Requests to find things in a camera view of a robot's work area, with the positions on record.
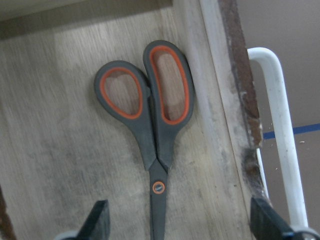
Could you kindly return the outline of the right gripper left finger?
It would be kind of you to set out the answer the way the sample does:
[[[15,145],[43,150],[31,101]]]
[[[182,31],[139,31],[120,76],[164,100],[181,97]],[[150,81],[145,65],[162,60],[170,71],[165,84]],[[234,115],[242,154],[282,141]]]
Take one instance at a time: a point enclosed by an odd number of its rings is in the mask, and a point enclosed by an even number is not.
[[[98,200],[77,234],[78,240],[108,240],[111,231],[108,200]]]

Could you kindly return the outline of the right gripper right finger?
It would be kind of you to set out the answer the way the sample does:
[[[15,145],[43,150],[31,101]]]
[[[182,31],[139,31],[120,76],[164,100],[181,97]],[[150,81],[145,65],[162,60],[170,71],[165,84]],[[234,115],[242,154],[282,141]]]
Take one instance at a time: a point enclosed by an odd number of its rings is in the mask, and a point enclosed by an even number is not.
[[[250,201],[250,230],[257,240],[292,240],[295,235],[269,203],[259,197]]]

